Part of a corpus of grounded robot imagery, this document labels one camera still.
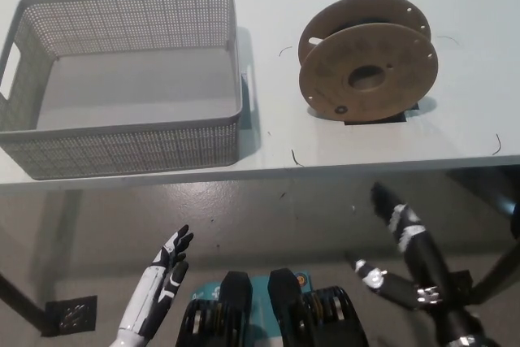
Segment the white and black left hand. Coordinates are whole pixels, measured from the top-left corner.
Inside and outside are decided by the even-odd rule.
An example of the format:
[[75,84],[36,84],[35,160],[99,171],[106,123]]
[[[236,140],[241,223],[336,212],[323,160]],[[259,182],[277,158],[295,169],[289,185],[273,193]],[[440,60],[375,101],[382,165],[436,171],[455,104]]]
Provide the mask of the white and black left hand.
[[154,338],[188,271],[189,226],[176,231],[144,270],[119,324],[113,346],[146,346]]

